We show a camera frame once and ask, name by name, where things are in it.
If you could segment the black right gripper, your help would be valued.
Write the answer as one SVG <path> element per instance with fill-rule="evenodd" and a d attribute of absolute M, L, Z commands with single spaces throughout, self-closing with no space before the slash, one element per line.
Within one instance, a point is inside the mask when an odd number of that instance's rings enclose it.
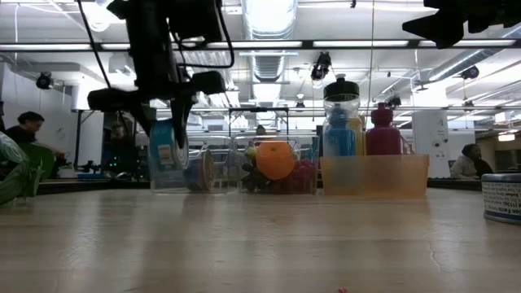
<path fill-rule="evenodd" d="M 520 22 L 520 0 L 423 0 L 425 7 L 437 9 L 402 24 L 407 33 L 434 42 L 437 49 L 452 47 L 463 39 L 463 25 L 470 33 L 481 33 L 489 26 L 511 28 Z"/>

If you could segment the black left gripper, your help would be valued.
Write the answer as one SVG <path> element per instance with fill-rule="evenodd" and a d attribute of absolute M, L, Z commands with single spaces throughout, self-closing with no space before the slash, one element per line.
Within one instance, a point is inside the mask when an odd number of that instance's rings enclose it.
<path fill-rule="evenodd" d="M 176 62 L 169 42 L 156 45 L 133 43 L 129 55 L 134 62 L 135 90 L 116 87 L 91 91 L 90 109 L 102 112 L 129 112 L 150 136 L 155 123 L 156 109 L 148 102 L 162 99 L 170 102 L 175 141 L 180 149 L 186 143 L 186 123 L 195 103 L 194 96 L 226 92 L 225 81 L 217 71 L 206 71 L 185 78 L 182 67 Z"/>

